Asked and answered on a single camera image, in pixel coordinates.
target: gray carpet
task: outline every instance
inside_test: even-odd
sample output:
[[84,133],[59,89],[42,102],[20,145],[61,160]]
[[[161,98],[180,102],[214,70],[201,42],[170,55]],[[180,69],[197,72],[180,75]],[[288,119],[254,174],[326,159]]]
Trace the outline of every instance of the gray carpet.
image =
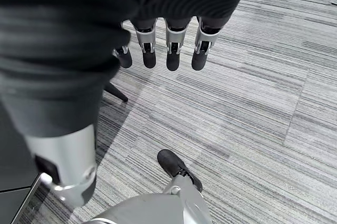
[[337,223],[337,6],[328,2],[242,0],[201,72],[191,69],[196,19],[176,72],[166,69],[162,20],[152,70],[132,31],[134,64],[112,80],[130,100],[104,94],[94,197],[72,212],[40,187],[20,223],[80,223],[161,192],[163,148],[200,177],[216,223]]

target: black fingertip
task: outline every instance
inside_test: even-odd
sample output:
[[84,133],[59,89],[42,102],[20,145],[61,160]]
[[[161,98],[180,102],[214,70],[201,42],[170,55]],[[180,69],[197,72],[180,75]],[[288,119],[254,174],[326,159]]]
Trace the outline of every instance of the black fingertip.
[[192,57],[192,68],[196,71],[202,70],[206,64],[207,55],[205,51],[200,51],[199,54],[193,53]]
[[143,62],[145,67],[147,67],[148,69],[152,69],[156,65],[156,53],[143,53]]
[[166,67],[170,71],[175,71],[179,67],[180,55],[173,51],[171,54],[167,53]]
[[132,57],[130,51],[127,51],[126,54],[118,53],[117,58],[121,63],[121,67],[127,69],[132,66]]

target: robotic hand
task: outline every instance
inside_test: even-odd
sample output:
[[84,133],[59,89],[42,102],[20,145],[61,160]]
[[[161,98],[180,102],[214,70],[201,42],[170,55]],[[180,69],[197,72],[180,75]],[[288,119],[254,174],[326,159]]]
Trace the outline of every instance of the robotic hand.
[[240,0],[1,0],[0,93],[43,182],[68,204],[95,189],[95,124],[104,85],[130,67],[135,27],[146,67],[156,64],[155,23],[166,21],[167,68],[179,66],[197,16],[192,68],[201,70]]

